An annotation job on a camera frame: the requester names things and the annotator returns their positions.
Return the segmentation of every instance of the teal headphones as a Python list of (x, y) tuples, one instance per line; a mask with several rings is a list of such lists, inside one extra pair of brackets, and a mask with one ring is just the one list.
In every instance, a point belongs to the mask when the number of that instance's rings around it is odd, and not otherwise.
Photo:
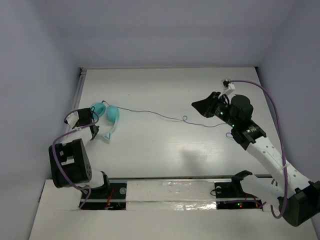
[(111, 140), (111, 135), (115, 132), (118, 122), (119, 122), (119, 109), (116, 106), (109, 105), (106, 107), (102, 102), (96, 102), (91, 105), (93, 111), (101, 118), (106, 112), (107, 119), (113, 123), (111, 130), (106, 133), (103, 133), (102, 137), (108, 141)]

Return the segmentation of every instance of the wall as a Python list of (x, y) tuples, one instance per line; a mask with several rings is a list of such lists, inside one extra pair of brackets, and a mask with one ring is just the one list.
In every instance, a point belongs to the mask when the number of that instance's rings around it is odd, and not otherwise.
[[(320, 180), (320, 1), (298, 1), (258, 73), (274, 98), (289, 161)], [(320, 214), (313, 219), (320, 236)]]
[(295, 1), (46, 2), (82, 67), (254, 67)]
[(41, 0), (0, 7), (0, 233), (29, 238), (79, 69)]

